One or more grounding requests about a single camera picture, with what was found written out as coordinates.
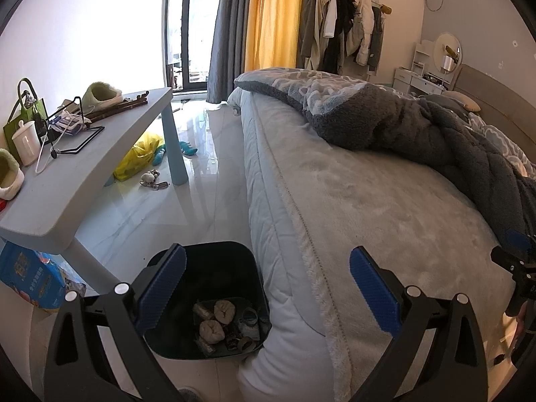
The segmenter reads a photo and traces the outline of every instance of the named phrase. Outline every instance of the green shopping bag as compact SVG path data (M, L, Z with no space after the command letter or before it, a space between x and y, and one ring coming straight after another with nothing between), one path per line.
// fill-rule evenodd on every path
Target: green shopping bag
M27 90L25 90L23 93L20 92L20 85L22 84L22 82L25 82L28 85L31 94ZM9 119L7 120L6 125L4 125L4 135L9 152L13 155L13 157L17 159L19 164L22 164L22 162L20 161L19 153L17 152L17 148L15 147L15 143L12 139L13 135L15 134L15 131L17 131L19 128L19 121L23 120L24 123L26 123L35 120L37 125L37 120L42 121L41 119L39 119L38 116L41 116L41 118L44 120L47 119L47 110L45 108L45 101L42 98L37 99L36 91L33 88L33 85L31 84L30 80L28 80L27 78L23 78L22 80L20 80L17 86L17 91L19 99L15 103L15 106L13 106L13 110L9 115ZM13 115L17 111L17 107L19 105L20 115L14 118Z

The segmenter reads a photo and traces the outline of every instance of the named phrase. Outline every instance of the white mug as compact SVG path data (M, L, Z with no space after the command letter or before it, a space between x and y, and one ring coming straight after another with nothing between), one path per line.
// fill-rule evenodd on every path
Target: white mug
M36 131L36 123L33 121L24 123L19 121L19 129L12 137L20 160L24 166L28 166L37 160L41 144Z

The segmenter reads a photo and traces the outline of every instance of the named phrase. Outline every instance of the light blue table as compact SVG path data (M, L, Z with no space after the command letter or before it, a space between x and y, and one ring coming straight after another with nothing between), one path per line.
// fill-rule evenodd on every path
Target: light blue table
M58 156L39 175L35 173L36 164L24 168L19 194L0 213L0 237L36 251L62 255L96 292L108 293L119 280L76 239L76 231L106 180L159 114L172 183L188 181L173 120L172 98L170 88L151 90L146 105L98 122L105 130L80 153ZM65 137L60 143L74 147L79 143L77 138L86 136ZM46 146L43 157L48 153Z

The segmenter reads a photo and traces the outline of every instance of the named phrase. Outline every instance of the blue gripper pad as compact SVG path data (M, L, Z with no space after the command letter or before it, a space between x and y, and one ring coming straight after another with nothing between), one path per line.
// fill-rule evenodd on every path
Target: blue gripper pad
M186 261L185 249L178 246L153 277L145 294L138 301L138 318L135 323L138 334L145 333L158 323L186 269Z
M396 337L402 327L400 306L360 248L350 254L350 273L381 330Z
M529 251L530 248L532 247L532 243L529 237L513 229L509 229L506 232L506 240L513 247L516 247L517 249L523 252Z

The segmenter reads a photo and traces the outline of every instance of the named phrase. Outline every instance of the headboard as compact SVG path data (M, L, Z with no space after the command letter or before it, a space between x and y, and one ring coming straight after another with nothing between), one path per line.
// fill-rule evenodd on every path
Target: headboard
M536 108L513 90L471 66L460 65L451 90L474 99L479 115L513 140L536 163Z

